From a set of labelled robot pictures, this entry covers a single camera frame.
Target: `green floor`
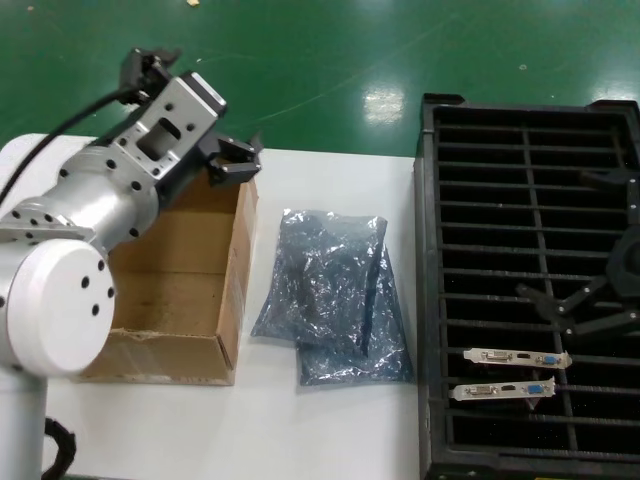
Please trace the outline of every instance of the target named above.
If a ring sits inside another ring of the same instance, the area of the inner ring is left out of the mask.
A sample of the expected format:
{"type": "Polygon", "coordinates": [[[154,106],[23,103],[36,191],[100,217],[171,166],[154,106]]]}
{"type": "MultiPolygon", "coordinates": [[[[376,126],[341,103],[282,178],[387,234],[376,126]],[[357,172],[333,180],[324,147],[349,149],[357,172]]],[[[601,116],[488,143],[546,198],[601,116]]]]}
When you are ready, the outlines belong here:
{"type": "MultiPolygon", "coordinates": [[[[0,144],[114,88],[134,45],[181,47],[178,67],[228,100],[224,129],[261,129],[276,148],[413,155],[426,91],[583,105],[636,98],[640,85],[635,1],[201,2],[1,2],[0,144]]],[[[77,132],[120,116],[114,107],[77,132]]]]}

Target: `cardboard box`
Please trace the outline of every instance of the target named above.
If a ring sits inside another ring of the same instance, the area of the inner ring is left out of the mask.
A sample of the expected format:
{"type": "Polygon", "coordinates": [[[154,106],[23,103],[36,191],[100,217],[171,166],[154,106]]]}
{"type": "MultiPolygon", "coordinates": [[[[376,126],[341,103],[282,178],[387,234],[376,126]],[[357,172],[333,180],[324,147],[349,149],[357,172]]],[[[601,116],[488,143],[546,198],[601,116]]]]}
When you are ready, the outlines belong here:
{"type": "Polygon", "coordinates": [[[233,384],[256,202],[253,182],[212,189],[203,175],[114,249],[115,319],[83,381],[233,384]]]}

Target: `black cable sleeve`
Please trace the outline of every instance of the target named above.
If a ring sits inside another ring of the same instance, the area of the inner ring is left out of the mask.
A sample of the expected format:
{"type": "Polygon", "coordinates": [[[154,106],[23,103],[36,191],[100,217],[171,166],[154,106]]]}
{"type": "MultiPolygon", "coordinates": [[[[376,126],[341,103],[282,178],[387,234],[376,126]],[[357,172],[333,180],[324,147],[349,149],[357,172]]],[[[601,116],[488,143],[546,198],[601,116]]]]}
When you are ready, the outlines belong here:
{"type": "Polygon", "coordinates": [[[56,442],[58,453],[53,465],[42,474],[42,480],[61,480],[76,458],[76,436],[48,417],[44,426],[44,434],[56,442]]]}

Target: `white table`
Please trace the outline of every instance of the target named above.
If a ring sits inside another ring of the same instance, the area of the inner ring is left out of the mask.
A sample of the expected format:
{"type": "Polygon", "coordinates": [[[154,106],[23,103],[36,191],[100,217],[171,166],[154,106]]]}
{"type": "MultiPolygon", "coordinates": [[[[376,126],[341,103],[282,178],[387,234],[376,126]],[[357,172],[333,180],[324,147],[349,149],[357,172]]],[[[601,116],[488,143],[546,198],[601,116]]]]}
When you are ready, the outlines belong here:
{"type": "MultiPolygon", "coordinates": [[[[0,152],[6,178],[40,137],[0,152]]],[[[61,137],[6,208],[52,185],[89,139],[61,137]]],[[[47,414],[75,431],[73,474],[142,480],[417,480],[415,385],[302,388],[294,348],[249,336],[270,285],[284,208],[381,215],[415,359],[413,159],[266,150],[246,317],[234,387],[50,382],[47,414]]],[[[55,449],[45,448],[50,463],[55,449]]]]}

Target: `gray plastic bag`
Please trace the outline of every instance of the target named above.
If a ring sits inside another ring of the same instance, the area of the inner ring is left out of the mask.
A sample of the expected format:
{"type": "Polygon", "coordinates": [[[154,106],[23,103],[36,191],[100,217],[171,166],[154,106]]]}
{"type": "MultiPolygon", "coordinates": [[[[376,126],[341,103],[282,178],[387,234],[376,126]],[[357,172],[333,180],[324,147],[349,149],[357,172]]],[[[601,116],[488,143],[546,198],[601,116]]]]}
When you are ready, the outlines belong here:
{"type": "Polygon", "coordinates": [[[413,369],[386,247],[380,262],[369,352],[347,354],[298,343],[300,385],[365,382],[411,382],[413,369]]]}
{"type": "Polygon", "coordinates": [[[251,335],[366,354],[386,227],[381,217],[285,210],[251,335]]]}

